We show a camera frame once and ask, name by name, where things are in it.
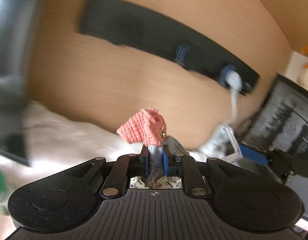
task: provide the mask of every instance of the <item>crosshair marking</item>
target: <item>crosshair marking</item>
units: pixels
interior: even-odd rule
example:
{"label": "crosshair marking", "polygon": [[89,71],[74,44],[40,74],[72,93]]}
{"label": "crosshair marking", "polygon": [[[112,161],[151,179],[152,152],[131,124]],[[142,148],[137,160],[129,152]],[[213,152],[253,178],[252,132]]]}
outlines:
{"label": "crosshair marking", "polygon": [[156,197],[158,194],[160,194],[160,193],[158,193],[157,191],[153,191],[153,192],[151,193],[151,195],[153,195],[154,197]]}

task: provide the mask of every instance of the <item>blue clamp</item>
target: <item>blue clamp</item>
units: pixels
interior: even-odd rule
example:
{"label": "blue clamp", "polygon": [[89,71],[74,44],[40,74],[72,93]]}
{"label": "blue clamp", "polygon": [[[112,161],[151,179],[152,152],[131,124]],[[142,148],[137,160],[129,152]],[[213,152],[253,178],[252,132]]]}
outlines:
{"label": "blue clamp", "polygon": [[164,176],[168,176],[168,160],[165,150],[163,150],[163,165],[164,165]]}

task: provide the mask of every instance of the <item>gray cloth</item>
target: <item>gray cloth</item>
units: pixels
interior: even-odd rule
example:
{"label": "gray cloth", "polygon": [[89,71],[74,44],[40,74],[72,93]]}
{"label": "gray cloth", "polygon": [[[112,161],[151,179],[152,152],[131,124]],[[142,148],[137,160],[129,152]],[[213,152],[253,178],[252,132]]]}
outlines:
{"label": "gray cloth", "polygon": [[[189,153],[183,148],[183,146],[172,136],[167,136],[163,145],[168,145],[172,155],[183,153],[188,155]],[[142,177],[142,181],[146,185],[150,185],[164,176],[164,165],[163,165],[163,147],[157,145],[150,145],[147,147],[149,150],[149,174]]]}

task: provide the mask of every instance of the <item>green bottle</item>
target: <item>green bottle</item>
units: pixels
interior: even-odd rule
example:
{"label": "green bottle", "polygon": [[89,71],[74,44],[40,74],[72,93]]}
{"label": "green bottle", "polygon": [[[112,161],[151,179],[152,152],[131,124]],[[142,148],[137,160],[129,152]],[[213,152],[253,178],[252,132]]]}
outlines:
{"label": "green bottle", "polygon": [[11,187],[6,183],[3,175],[0,172],[0,213],[3,215],[9,215],[7,202],[11,193]]}

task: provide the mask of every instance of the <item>pink knitted fabric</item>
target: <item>pink knitted fabric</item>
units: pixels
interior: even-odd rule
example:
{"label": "pink knitted fabric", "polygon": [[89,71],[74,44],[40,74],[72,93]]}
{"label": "pink knitted fabric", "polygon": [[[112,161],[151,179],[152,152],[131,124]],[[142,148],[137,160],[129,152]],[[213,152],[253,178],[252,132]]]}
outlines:
{"label": "pink knitted fabric", "polygon": [[157,109],[141,109],[118,128],[117,133],[128,143],[142,142],[145,146],[161,146],[166,137],[162,138],[166,124]]}

